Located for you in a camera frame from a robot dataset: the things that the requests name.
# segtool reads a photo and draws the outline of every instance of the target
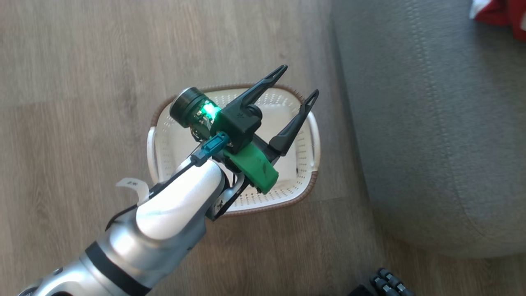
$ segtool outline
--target robotic arm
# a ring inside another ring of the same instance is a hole
[[[315,90],[269,143],[259,138],[262,113],[254,103],[286,69],[280,66],[223,109],[195,87],[184,90],[170,116],[190,128],[200,148],[145,201],[117,213],[78,260],[19,296],[146,295],[205,235],[205,217],[219,218],[249,185],[269,192],[278,178],[273,165],[288,152],[319,94]],[[235,174],[234,184],[216,162]]]

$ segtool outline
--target gray cushion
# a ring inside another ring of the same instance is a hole
[[[526,43],[470,0],[335,1],[368,193],[393,235],[443,254],[526,251]]]

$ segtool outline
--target red fabric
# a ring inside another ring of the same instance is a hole
[[[526,0],[491,0],[475,20],[495,26],[509,26],[513,28],[513,37],[526,41],[526,31],[521,29],[522,19],[526,14]]]

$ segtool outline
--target perforated basket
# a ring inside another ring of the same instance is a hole
[[[224,107],[251,86],[237,84],[201,90],[219,107]],[[190,130],[182,128],[170,117],[169,108],[174,99],[171,97],[159,106],[148,132],[148,166],[154,183],[168,180],[198,145]],[[262,125],[256,134],[268,142],[298,113],[302,101],[301,95],[286,86],[276,85],[267,90],[256,102],[263,112]],[[276,163],[275,168],[280,177],[272,190],[263,195],[249,186],[225,215],[254,213],[299,202],[312,190],[319,163],[320,137],[316,119],[311,112],[287,156]]]

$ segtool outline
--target wooden floor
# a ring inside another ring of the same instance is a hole
[[[322,137],[315,190],[286,209],[207,223],[152,295],[346,295],[390,268],[418,296],[525,295],[526,255],[458,260],[375,224],[361,178],[329,1],[0,1],[0,294],[78,256],[150,180],[146,135],[188,86],[281,79]]]

